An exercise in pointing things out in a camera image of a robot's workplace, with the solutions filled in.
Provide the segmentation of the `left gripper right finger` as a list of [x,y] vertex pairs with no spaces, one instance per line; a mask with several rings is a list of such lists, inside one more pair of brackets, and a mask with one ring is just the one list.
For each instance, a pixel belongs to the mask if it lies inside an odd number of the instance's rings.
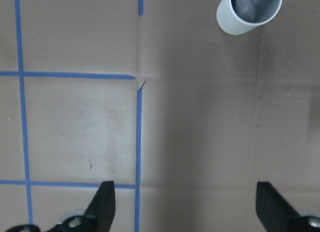
[[268,181],[256,185],[255,212],[267,232],[318,232],[320,217],[298,212]]

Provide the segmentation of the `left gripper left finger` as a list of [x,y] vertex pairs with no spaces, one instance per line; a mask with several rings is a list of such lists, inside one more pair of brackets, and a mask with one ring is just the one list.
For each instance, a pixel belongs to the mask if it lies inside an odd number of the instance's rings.
[[115,184],[100,184],[87,209],[59,221],[50,232],[109,232],[116,213]]

